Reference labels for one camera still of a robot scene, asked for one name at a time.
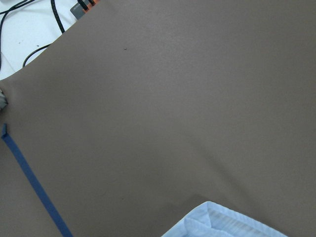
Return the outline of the light blue button-up shirt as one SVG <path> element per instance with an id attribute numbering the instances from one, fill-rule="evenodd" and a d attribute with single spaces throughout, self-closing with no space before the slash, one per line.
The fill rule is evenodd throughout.
<path id="1" fill-rule="evenodd" d="M 206 201 L 192 209 L 164 237 L 284 237 L 244 214 Z"/>

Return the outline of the orange circuit board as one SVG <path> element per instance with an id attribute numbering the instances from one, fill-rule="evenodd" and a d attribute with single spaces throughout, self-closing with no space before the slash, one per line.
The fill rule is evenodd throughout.
<path id="1" fill-rule="evenodd" d="M 78 0 L 77 3 L 70 8 L 70 12 L 79 20 L 98 3 L 99 0 Z"/>

